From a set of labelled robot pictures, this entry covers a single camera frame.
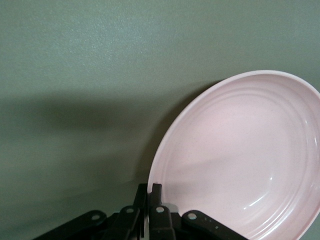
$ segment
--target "pink plate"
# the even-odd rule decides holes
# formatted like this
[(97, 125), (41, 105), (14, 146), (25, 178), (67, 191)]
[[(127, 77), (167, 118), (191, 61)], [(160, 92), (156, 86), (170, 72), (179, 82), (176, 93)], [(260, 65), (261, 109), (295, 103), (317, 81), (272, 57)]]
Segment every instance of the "pink plate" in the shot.
[(212, 86), (165, 134), (148, 190), (250, 240), (297, 240), (320, 211), (320, 94), (294, 75), (251, 71)]

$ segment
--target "metal rivet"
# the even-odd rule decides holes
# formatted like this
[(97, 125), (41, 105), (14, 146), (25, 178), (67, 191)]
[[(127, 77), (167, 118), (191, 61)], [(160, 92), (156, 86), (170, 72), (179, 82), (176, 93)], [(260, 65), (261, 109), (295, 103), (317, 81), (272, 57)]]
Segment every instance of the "metal rivet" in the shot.
[(100, 216), (99, 215), (93, 215), (92, 217), (91, 217), (91, 220), (98, 220), (100, 218)]
[(165, 211), (165, 209), (162, 206), (158, 206), (155, 210), (157, 213), (163, 213)]
[(195, 219), (197, 219), (197, 215), (191, 212), (188, 214), (188, 219), (195, 220)]
[(132, 214), (134, 212), (134, 209), (133, 208), (128, 208), (125, 212), (127, 214)]

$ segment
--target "green surface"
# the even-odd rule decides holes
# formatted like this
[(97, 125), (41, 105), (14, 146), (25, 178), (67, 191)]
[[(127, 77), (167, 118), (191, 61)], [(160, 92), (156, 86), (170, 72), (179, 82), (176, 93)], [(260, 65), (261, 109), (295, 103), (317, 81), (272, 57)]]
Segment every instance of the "green surface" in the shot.
[(320, 90), (320, 1), (0, 0), (1, 239), (130, 204), (186, 104), (262, 69)]

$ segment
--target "glossy plastic plate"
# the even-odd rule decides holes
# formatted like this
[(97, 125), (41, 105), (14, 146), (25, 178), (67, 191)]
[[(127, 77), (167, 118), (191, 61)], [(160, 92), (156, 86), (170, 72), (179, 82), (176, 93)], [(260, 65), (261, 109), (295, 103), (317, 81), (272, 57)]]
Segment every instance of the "glossy plastic plate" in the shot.
[(320, 210), (320, 94), (294, 75), (252, 71), (191, 102), (165, 134), (148, 190), (250, 240), (297, 240)]

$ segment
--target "concentric ring on plate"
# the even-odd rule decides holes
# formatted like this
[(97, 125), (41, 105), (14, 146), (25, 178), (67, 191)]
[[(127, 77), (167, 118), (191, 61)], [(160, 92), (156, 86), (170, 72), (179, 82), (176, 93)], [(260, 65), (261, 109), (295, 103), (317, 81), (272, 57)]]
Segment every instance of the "concentric ring on plate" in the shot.
[(192, 101), (165, 134), (148, 187), (252, 240), (299, 239), (320, 210), (320, 94), (289, 73), (246, 72)]

